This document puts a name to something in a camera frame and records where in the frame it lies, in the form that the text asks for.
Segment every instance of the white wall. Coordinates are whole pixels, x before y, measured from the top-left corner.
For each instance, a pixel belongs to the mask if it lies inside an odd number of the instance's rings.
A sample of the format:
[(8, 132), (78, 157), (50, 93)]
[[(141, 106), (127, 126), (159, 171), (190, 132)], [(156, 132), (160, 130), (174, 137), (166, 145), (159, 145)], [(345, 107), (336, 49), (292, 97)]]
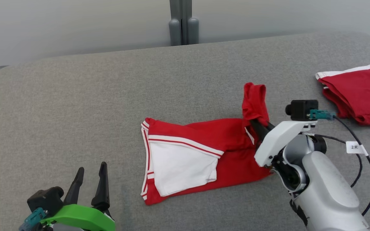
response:
[(324, 29), (370, 35), (370, 0), (194, 0), (192, 16), (200, 43)]
[(0, 66), (169, 46), (168, 0), (0, 0)]

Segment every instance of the red stripe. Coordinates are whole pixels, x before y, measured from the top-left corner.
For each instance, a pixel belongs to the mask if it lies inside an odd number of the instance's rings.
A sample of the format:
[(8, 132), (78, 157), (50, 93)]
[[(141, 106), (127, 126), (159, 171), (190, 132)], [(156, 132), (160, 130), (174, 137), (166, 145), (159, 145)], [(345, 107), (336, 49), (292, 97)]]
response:
[(146, 141), (146, 147), (148, 148), (147, 149), (147, 154), (148, 154), (148, 171), (149, 171), (149, 163), (150, 163), (150, 159), (151, 159), (151, 156), (149, 155), (149, 143), (148, 143), (148, 137), (146, 137), (146, 131), (144, 130), (144, 137), (145, 137), (145, 141)]
[(197, 146), (193, 146), (193, 145), (191, 145), (191, 144), (189, 144), (189, 143), (185, 143), (185, 142), (181, 142), (181, 141), (171, 141), (171, 140), (162, 140), (162, 139), (148, 139), (148, 140), (150, 140), (150, 141), (164, 141), (164, 142), (171, 142), (171, 143), (183, 143), (183, 144), (186, 144), (187, 146), (191, 146), (191, 147), (193, 147), (193, 148), (197, 148), (197, 149), (202, 150), (202, 151), (204, 151), (204, 152), (209, 152), (209, 153), (211, 153), (211, 154), (214, 154), (214, 155), (217, 155), (217, 156), (221, 157), (221, 155), (219, 155), (219, 154), (217, 154), (217, 153), (215, 153), (215, 152), (210, 152), (210, 151), (205, 150), (205, 149), (203, 149), (203, 148), (199, 148), (199, 147), (197, 147)]

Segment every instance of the green robotic arm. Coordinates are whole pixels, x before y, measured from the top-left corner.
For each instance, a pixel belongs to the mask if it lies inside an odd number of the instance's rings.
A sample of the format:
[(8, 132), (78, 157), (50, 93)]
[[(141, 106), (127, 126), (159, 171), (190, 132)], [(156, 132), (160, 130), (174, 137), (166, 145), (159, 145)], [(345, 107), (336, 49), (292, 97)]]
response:
[(60, 198), (64, 192), (60, 187), (36, 192), (27, 200), (33, 213), (25, 219), (19, 231), (49, 231), (53, 230), (55, 223), (87, 231), (115, 231), (115, 221), (108, 211), (108, 170), (105, 162), (101, 163), (99, 176), (97, 192), (91, 201), (93, 207), (77, 204), (84, 178), (83, 167), (79, 168), (63, 202)]

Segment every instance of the teal connector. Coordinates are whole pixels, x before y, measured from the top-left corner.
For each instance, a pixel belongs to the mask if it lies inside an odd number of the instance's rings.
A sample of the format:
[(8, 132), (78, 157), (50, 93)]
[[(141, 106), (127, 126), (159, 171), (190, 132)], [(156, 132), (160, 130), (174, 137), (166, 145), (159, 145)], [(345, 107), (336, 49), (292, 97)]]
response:
[(335, 116), (336, 113), (333, 111), (323, 111), (323, 110), (316, 110), (316, 109), (311, 109), (309, 113), (309, 118), (314, 120), (314, 119), (322, 119), (322, 120), (333, 120), (333, 116)]

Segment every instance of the red fabric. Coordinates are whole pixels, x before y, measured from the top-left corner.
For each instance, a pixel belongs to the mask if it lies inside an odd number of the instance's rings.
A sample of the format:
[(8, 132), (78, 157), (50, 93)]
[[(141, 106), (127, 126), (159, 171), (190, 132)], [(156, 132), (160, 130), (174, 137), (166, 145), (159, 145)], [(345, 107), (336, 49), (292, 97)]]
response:
[(336, 104), (340, 117), (353, 117), (361, 125), (370, 125), (370, 69), (318, 81), (329, 87), (323, 94)]
[[(245, 122), (253, 118), (258, 118), (262, 123), (267, 124), (268, 114), (264, 99), (264, 85), (246, 84), (244, 105), (242, 107), (247, 113), (244, 113), (243, 119), (220, 119), (182, 126), (146, 118), (145, 121), (149, 124), (149, 135), (187, 138), (211, 148), (222, 150), (224, 154), (220, 157), (216, 166), (217, 180), (199, 187), (161, 197), (155, 187), (154, 179), (147, 178), (144, 187), (146, 194), (142, 194), (142, 196), (146, 196), (145, 204), (153, 205), (171, 196), (249, 183), (268, 176), (270, 174), (269, 169), (259, 167), (256, 163), (254, 159), (256, 146), (252, 143), (244, 128)], [(251, 133), (251, 135), (254, 139), (257, 139), (255, 133)]]
[(242, 115), (245, 126), (249, 126), (249, 120), (254, 119), (257, 119), (263, 126), (268, 125), (269, 117), (265, 104), (265, 92), (265, 85), (245, 84), (242, 101)]

